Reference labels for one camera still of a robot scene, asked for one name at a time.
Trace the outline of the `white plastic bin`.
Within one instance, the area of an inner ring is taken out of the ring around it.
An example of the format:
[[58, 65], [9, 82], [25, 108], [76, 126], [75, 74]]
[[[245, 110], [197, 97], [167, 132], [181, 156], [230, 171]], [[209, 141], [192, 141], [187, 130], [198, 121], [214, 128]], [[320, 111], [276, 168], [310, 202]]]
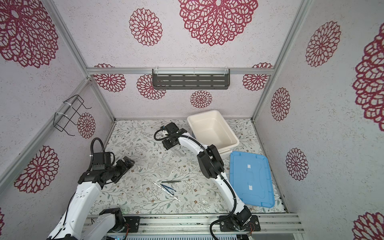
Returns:
[[188, 116], [187, 121], [196, 139], [205, 145], [215, 145], [221, 158], [227, 158], [240, 144], [227, 121], [217, 110]]

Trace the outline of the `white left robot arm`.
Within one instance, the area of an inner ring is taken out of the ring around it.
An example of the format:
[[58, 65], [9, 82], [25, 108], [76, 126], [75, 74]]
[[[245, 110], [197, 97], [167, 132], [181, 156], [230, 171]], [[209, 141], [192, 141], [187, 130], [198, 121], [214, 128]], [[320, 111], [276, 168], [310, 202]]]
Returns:
[[91, 168], [79, 178], [77, 189], [48, 240], [101, 240], [110, 231], [119, 233], [129, 228], [121, 208], [111, 208], [102, 210], [96, 221], [83, 231], [92, 204], [103, 187], [108, 183], [116, 184], [135, 165], [135, 161], [128, 157], [112, 164], [111, 154], [90, 155]]

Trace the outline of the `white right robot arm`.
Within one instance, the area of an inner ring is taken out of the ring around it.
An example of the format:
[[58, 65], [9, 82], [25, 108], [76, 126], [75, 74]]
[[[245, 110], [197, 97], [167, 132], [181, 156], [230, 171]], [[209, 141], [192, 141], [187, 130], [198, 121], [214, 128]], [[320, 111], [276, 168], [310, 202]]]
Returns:
[[213, 230], [216, 224], [220, 224], [228, 231], [256, 232], [261, 230], [256, 216], [252, 215], [250, 209], [239, 198], [230, 184], [224, 162], [215, 145], [208, 146], [200, 143], [188, 131], [180, 129], [173, 122], [160, 127], [154, 133], [154, 140], [162, 142], [166, 150], [177, 145], [187, 148], [196, 155], [201, 173], [217, 186], [230, 212], [210, 224], [209, 230], [213, 238], [216, 238]]

